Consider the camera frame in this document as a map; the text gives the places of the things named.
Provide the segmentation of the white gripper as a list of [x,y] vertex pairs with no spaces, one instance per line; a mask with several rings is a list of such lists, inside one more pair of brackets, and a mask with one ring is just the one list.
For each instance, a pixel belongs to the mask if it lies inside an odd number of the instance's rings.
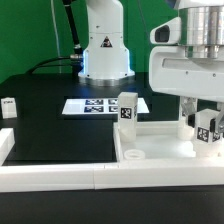
[[[149,58],[149,84],[154,92],[183,98],[182,115],[195,126],[197,99],[224,102],[224,48],[216,59],[189,59],[180,46],[155,47]],[[215,131],[224,132],[224,110],[217,111]]]

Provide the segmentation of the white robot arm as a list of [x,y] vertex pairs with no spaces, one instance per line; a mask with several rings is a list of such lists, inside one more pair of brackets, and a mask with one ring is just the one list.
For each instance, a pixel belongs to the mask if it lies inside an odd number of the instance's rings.
[[[178,15],[150,32],[149,84],[153,91],[220,105],[207,120],[224,132],[224,0],[164,0]],[[123,42],[119,0],[86,0],[89,43],[79,78],[115,85],[134,75]]]

